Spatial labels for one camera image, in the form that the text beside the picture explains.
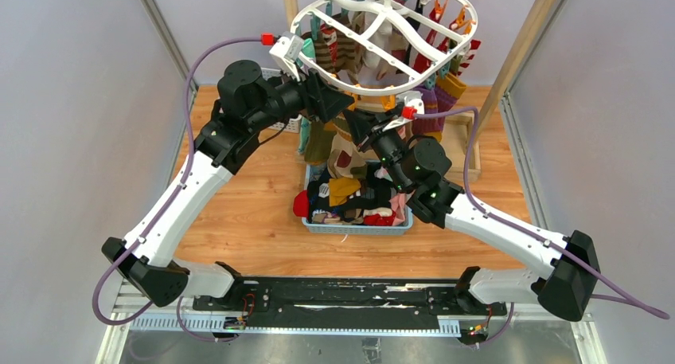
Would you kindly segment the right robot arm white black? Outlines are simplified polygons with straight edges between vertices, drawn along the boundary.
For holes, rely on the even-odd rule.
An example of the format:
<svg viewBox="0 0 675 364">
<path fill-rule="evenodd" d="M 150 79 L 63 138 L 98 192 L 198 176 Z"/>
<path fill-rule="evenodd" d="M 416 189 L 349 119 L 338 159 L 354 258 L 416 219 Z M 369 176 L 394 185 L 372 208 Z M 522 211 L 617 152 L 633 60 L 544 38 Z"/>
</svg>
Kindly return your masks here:
<svg viewBox="0 0 675 364">
<path fill-rule="evenodd" d="M 420 221 L 464 233 L 519 260 L 521 270 L 469 267 L 455 287 L 455 303 L 468 314 L 492 303 L 537 303 L 571 322 L 583 318 L 599 276 L 592 238 L 537 228 L 479 201 L 467 186 L 444 175 L 452 162 L 433 137 L 405 142 L 393 112 L 344 113 L 357 148 L 376 153 L 395 188 Z"/>
</svg>

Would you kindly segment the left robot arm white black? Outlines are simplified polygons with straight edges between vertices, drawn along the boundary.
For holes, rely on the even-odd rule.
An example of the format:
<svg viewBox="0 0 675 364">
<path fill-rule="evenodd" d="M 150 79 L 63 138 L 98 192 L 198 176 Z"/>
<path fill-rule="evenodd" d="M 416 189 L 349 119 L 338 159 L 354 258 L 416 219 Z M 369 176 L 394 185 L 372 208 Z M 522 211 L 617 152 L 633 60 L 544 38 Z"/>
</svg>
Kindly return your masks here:
<svg viewBox="0 0 675 364">
<path fill-rule="evenodd" d="M 299 80 L 268 81 L 260 66 L 236 61 L 218 81 L 210 120 L 190 144 L 178 176 L 150 212 L 123 238 L 108 238 L 102 254 L 156 307 L 181 296 L 210 296 L 237 309 L 244 288 L 226 264 L 196 264 L 175 251 L 197 215 L 260 147 L 259 134 L 274 123 L 307 114 L 326 123 L 353 104 L 352 96 L 311 70 Z"/>
</svg>

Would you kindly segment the olive green sock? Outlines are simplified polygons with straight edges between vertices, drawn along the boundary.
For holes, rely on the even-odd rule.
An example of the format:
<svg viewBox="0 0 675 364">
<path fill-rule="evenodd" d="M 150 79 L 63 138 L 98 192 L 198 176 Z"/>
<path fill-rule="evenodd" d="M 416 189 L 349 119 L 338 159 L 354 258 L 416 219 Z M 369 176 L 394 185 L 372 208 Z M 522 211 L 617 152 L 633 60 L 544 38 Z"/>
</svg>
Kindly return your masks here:
<svg viewBox="0 0 675 364">
<path fill-rule="evenodd" d="M 330 156 L 336 128 L 332 122 L 311 122 L 309 139 L 304 151 L 304 161 L 310 165 L 326 162 Z"/>
</svg>

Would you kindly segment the white oval sock hanger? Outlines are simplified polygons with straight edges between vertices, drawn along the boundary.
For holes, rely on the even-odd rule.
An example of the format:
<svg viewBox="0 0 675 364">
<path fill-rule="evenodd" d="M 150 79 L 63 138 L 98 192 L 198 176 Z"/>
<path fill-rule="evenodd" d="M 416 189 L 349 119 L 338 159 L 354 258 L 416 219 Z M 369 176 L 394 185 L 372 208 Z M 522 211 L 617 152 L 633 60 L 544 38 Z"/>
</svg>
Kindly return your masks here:
<svg viewBox="0 0 675 364">
<path fill-rule="evenodd" d="M 273 46 L 281 71 L 297 80 L 316 72 L 359 96 L 397 96 L 432 88 L 472 52 L 478 14 L 469 0 L 317 0 L 289 21 Z"/>
</svg>

